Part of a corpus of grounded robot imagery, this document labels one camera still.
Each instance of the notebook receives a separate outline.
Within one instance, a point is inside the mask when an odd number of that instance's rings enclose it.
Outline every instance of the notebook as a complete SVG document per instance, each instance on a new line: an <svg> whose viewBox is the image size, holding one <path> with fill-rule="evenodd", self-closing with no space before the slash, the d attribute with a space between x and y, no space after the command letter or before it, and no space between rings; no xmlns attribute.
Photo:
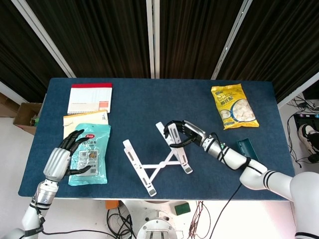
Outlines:
<svg viewBox="0 0 319 239"><path fill-rule="evenodd" d="M111 111L112 83L73 84L68 115Z"/></svg>
<svg viewBox="0 0 319 239"><path fill-rule="evenodd" d="M83 113L72 116L63 117L63 138L72 133L76 126L80 123L109 124L108 114L106 110L92 113Z"/></svg>

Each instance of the orange object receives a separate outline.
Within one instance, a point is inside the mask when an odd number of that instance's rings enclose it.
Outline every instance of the orange object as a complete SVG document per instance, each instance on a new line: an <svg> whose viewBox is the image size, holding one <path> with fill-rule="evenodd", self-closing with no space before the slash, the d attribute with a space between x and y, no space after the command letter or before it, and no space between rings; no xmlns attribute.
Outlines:
<svg viewBox="0 0 319 239"><path fill-rule="evenodd" d="M106 200L105 201L105 207L107 210L118 208L119 207L119 202L118 200Z"/></svg>

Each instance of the sneaker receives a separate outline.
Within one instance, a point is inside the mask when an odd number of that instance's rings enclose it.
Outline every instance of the sneaker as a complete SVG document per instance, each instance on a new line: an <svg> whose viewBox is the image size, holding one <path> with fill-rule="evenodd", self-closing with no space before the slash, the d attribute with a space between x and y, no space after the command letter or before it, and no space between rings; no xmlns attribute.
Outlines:
<svg viewBox="0 0 319 239"><path fill-rule="evenodd" d="M310 154L319 154L319 132L309 124L303 124L298 129L298 137Z"/></svg>

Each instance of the plastic bag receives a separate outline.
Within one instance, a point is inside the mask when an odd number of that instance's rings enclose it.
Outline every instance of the plastic bag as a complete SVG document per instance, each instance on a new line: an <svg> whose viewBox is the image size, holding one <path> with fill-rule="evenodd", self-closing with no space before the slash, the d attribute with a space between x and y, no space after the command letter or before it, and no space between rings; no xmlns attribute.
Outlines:
<svg viewBox="0 0 319 239"><path fill-rule="evenodd" d="M213 86L211 93L223 120L224 129L241 126L259 127L241 84Z"/></svg>
<svg viewBox="0 0 319 239"><path fill-rule="evenodd" d="M70 169L81 169L87 165L91 168L82 174L71 175L69 185L106 184L105 153L111 126L107 124L81 123L76 130L84 129L78 138L90 139L79 145L71 159Z"/></svg>

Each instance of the table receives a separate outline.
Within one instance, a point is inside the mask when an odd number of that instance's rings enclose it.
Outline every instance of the table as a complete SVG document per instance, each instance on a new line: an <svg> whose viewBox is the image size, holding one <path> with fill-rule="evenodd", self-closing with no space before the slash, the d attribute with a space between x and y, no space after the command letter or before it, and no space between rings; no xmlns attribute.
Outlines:
<svg viewBox="0 0 319 239"><path fill-rule="evenodd" d="M188 120L206 132L216 132L221 141L237 150L236 141L249 138L259 160L269 169L293 176L292 163L277 108L272 84L257 81L212 81L182 79L53 78L30 150L20 196L32 196L44 180L43 169L53 148L63 137L63 116L67 114L71 84L113 83L109 124L111 136L106 153L108 184L69 186L59 183L56 197L99 199L147 199L150 197L124 153L122 142L131 141L141 163L156 164L170 149L155 124ZM212 86L241 83L260 124L258 128L223 130ZM239 185L241 170L231 171L195 144L185 148L193 172L180 166L161 170L153 185L154 200L226 200ZM242 187L238 200L284 200L269 191Z"/></svg>

